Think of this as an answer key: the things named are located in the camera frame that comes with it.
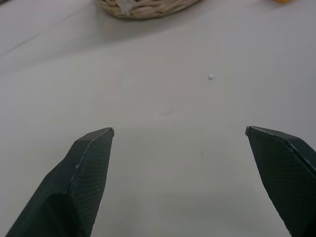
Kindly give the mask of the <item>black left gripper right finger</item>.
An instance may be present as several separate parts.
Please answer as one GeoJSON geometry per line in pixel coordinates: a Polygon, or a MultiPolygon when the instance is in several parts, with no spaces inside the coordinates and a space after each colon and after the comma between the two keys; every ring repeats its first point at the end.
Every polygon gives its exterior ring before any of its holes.
{"type": "Polygon", "coordinates": [[[316,237],[316,151],[301,138],[248,126],[263,186],[291,237],[316,237]]]}

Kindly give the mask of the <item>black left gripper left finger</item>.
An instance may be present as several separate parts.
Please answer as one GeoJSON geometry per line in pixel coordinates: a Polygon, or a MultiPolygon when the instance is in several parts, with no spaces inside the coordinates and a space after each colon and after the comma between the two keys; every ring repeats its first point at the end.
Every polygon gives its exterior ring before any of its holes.
{"type": "Polygon", "coordinates": [[[114,129],[77,139],[42,180],[5,237],[90,237],[105,189],[114,129]]]}

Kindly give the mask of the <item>woven wicker basket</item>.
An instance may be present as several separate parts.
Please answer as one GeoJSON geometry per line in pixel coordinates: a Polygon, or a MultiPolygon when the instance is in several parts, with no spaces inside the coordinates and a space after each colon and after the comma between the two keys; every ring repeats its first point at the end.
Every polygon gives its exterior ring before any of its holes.
{"type": "Polygon", "coordinates": [[[187,9],[202,0],[94,0],[96,6],[121,19],[162,18],[187,9]]]}

